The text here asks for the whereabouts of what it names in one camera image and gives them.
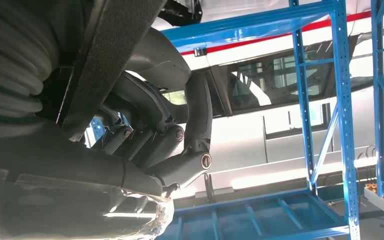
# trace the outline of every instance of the blue metal rack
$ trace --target blue metal rack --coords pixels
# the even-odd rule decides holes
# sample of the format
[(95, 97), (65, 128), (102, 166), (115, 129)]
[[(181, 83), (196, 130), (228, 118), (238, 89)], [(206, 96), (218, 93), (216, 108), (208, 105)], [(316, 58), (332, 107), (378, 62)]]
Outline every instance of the blue metal rack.
[(371, 0), (371, 26), (373, 47), (374, 133), (376, 145), (377, 195), (384, 198), (384, 0)]
[[(263, 196), (177, 209), (173, 222), (159, 240), (237, 240), (237, 239), (314, 239), (347, 235), (360, 239), (359, 204), (354, 167), (354, 136), (349, 74), (349, 47), (345, 0), (322, 0), (299, 5), (289, 0), (289, 8), (164, 31), (181, 52), (214, 47), (250, 37), (292, 33), (307, 167), (307, 188)], [(301, 28), (330, 15), (333, 59), (305, 62)], [(333, 62), (337, 105), (320, 150), (314, 159), (306, 67)], [(317, 196), (317, 177), (328, 145), (339, 123), (342, 147), (342, 178), (345, 216), (340, 217)]]

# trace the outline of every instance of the blue steel upright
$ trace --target blue steel upright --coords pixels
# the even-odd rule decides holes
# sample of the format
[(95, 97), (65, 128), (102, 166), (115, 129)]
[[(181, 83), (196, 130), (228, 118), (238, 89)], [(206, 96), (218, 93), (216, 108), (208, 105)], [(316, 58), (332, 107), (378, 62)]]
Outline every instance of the blue steel upright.
[(384, 198), (384, 0), (371, 0), (373, 49), (374, 136), (376, 143), (377, 194)]
[(374, 101), (374, 141), (377, 157), (377, 194), (384, 197), (384, 91), (379, 82), (384, 81), (383, 18), (377, 18), (382, 5), (380, 0), (371, 0), (371, 37), (373, 40), (373, 101)]
[[(298, 7), (298, 0), (289, 0), (289, 7)], [(301, 28), (292, 32), (295, 58), (296, 81), (298, 83), (299, 108), (301, 111), (302, 137), (304, 141), (305, 166), (307, 168), (307, 187), (316, 194), (316, 183), (310, 179), (314, 171), (313, 135), (310, 123), (309, 92), (307, 87), (307, 71), (305, 65), (305, 51), (303, 44), (303, 31)]]
[(349, 224), (349, 239), (360, 239), (359, 201), (354, 167), (353, 111), (351, 107), (350, 54), (348, 47), (345, 0), (336, 0), (332, 20), (333, 58), (342, 153), (342, 180), (345, 218)]

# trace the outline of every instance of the bolt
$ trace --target bolt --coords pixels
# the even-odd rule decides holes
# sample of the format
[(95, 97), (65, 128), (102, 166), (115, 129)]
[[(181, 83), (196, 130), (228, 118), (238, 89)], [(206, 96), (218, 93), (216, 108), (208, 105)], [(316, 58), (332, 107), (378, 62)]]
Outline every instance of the bolt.
[(211, 167), (211, 156), (208, 153), (205, 153), (201, 158), (201, 165), (203, 169), (209, 169)]
[(176, 130), (176, 140), (178, 141), (178, 142), (181, 142), (181, 141), (183, 141), (183, 138), (185, 137), (185, 132), (183, 131), (183, 129), (181, 129), (181, 128), (178, 128), (177, 130)]
[(124, 138), (127, 139), (130, 136), (130, 134), (132, 134), (132, 132), (133, 131), (131, 129), (126, 129), (124, 131)]

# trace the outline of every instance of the perforated steel upright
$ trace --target perforated steel upright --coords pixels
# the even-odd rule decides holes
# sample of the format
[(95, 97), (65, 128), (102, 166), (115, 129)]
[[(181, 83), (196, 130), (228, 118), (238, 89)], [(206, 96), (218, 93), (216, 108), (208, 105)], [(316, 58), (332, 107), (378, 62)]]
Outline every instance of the perforated steel upright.
[(384, 197), (384, 0), (371, 0), (373, 47), (374, 136), (376, 144), (377, 194)]

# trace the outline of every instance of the red stripe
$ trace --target red stripe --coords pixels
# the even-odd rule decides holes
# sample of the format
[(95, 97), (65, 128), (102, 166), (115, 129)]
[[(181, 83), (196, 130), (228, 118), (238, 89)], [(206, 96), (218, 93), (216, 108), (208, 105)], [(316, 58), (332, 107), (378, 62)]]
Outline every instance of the red stripe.
[[(346, 21), (352, 22), (352, 21), (356, 21), (356, 20), (367, 19), (367, 18), (370, 18), (371, 16), (372, 16), (372, 14), (370, 11), (363, 11), (363, 12), (359, 12), (356, 14), (350, 14), (350, 15), (346, 16)], [(327, 19), (327, 20), (323, 20), (323, 21), (310, 23), (310, 24), (304, 26), (302, 28), (302, 31), (306, 32), (306, 31), (321, 29), (321, 28), (325, 28), (325, 27), (329, 27), (329, 26), (331, 26), (331, 20)], [(288, 35), (290, 35), (290, 33), (285, 33), (285, 34), (276, 35), (276, 36), (268, 36), (268, 37), (263, 37), (263, 38), (248, 40), (248, 41), (229, 43), (229, 44), (221, 45), (221, 46), (213, 46), (213, 47), (207, 48), (207, 53), (214, 53), (214, 52), (232, 49), (232, 48), (236, 48), (236, 47), (240, 47), (240, 46), (244, 46), (244, 45), (248, 45), (248, 44), (259, 43), (259, 42), (270, 40), (270, 39), (276, 39), (276, 38), (280, 38), (280, 37), (284, 37), (284, 36), (288, 36)], [(182, 55), (194, 54), (194, 51), (185, 51), (185, 52), (182, 52), (181, 54)]]

